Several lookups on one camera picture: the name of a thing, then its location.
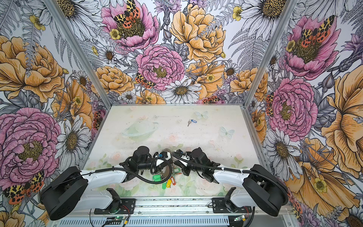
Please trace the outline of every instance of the fern leaf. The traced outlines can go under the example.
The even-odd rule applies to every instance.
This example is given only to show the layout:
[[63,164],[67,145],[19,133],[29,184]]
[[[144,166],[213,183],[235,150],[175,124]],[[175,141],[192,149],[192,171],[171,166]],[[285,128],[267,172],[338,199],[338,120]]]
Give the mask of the fern leaf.
[[62,37],[61,37],[61,44],[59,46],[59,49],[60,49],[60,54],[61,54],[61,60],[63,61],[63,54],[64,54],[64,50],[66,49],[66,46],[67,46],[67,41],[64,40]]
[[70,67],[72,68],[72,49],[70,48],[70,45],[67,43],[67,54],[68,54],[68,61],[70,64]]
[[23,37],[23,42],[25,44],[24,49],[25,49],[25,63],[26,63],[26,75],[27,77],[30,76],[31,70],[32,70],[32,65],[35,62],[35,55],[38,51],[38,46],[39,46],[39,40],[40,40],[40,36],[41,36],[41,31],[36,29],[34,24],[30,21],[29,17],[32,14],[23,14],[23,19],[21,20],[21,22],[23,24],[25,24],[25,26],[23,26],[22,30],[24,32],[24,34],[22,35]]
[[78,66],[78,68],[82,69],[82,67],[80,66],[80,63],[78,63],[78,58],[76,57],[74,52],[73,52],[73,58],[74,58],[74,61],[76,62],[76,65]]
[[247,34],[248,33],[248,30],[239,30],[234,36],[233,36],[233,38],[232,38],[232,41],[235,39],[235,38],[237,38],[239,35],[244,35],[244,34]]
[[60,36],[54,37],[54,43],[56,44],[56,48],[57,48],[57,53],[59,53],[59,40],[60,40]]
[[0,34],[7,36],[12,35],[12,30],[20,26],[17,18],[21,18],[19,7],[15,4],[14,0],[0,0]]
[[233,45],[235,45],[235,44],[237,44],[237,43],[239,43],[239,42],[244,42],[244,41],[246,41],[246,40],[248,40],[247,35],[245,35],[245,36],[241,36],[241,37],[239,37],[238,39],[236,39],[235,41],[233,41],[233,42],[229,45],[228,49],[229,49],[231,46],[233,46]]
[[212,11],[213,8],[215,8],[215,10],[217,10],[218,6],[220,6],[218,10],[221,10],[224,3],[228,4],[231,1],[232,0],[209,0],[205,7],[205,11],[208,12],[209,7],[210,7],[209,12]]

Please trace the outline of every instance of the metal frame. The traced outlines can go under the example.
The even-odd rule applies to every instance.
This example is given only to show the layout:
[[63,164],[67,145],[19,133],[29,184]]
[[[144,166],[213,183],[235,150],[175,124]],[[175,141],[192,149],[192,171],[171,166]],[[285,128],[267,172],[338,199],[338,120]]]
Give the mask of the metal frame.
[[69,43],[70,47],[76,54],[78,60],[82,64],[84,70],[86,71],[87,75],[91,78],[91,81],[98,91],[99,96],[101,97],[103,103],[105,104],[106,110],[111,108],[111,102],[108,98],[105,90],[103,89],[98,77],[96,76],[95,71],[93,70],[90,62],[86,54],[84,53],[81,45],[79,44],[76,36],[74,35],[73,31],[70,29],[69,23],[67,22],[61,8],[59,7],[56,0],[46,0],[43,1],[47,9],[50,11],[52,17],[57,22],[57,26],[62,31],[62,34],[66,38],[67,42]]
[[281,34],[285,30],[286,26],[289,23],[289,20],[291,18],[291,15],[296,7],[297,0],[287,0],[284,10],[281,13],[281,17],[278,21],[277,28],[274,31],[273,34],[271,34],[270,42],[267,46],[267,49],[265,50],[265,54],[262,57],[262,60],[260,62],[260,65],[257,68],[256,76],[251,84],[251,87],[247,93],[247,97],[244,101],[244,106],[248,107],[248,105],[251,103],[252,98],[257,90],[258,84],[260,83],[264,73],[265,69],[273,55],[274,49],[277,46],[277,43],[280,41]]

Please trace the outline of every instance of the moth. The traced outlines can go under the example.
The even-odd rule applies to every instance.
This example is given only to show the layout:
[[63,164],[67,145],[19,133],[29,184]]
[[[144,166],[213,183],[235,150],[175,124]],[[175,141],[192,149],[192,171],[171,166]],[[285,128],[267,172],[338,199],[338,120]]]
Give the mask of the moth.
[[124,14],[116,15],[114,20],[120,27],[129,29],[138,18],[140,18],[140,9],[136,7],[135,0],[127,0]]
[[315,45],[316,42],[322,43],[330,35],[330,28],[333,25],[335,15],[331,15],[318,28],[314,30],[304,29],[301,31],[301,46],[307,48],[310,44]]

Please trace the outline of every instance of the enclosure wall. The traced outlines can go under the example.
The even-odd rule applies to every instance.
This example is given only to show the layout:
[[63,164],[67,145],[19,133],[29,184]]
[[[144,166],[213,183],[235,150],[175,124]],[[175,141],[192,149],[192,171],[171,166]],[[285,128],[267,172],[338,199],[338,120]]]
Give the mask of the enclosure wall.
[[0,6],[0,226],[41,227],[39,190],[82,166],[106,109],[42,1]]
[[248,106],[301,226],[363,221],[362,13],[363,1],[300,1]]

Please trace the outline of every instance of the metal base plate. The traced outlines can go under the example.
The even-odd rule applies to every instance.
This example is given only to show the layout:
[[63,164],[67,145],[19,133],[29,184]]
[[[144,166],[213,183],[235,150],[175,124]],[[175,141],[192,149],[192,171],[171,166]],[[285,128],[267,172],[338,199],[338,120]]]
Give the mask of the metal base plate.
[[[225,206],[224,198],[212,198],[212,206],[213,206],[213,213],[221,214],[221,213],[230,213],[230,211]],[[248,212],[252,212],[251,207],[247,207]],[[246,208],[239,207],[236,213],[247,213]]]
[[[135,201],[136,199],[121,199],[121,204],[129,209],[130,214],[133,214],[135,208]],[[121,207],[121,210],[119,210],[115,214],[128,214],[129,211]],[[110,214],[110,213],[107,210],[94,209],[94,214]]]

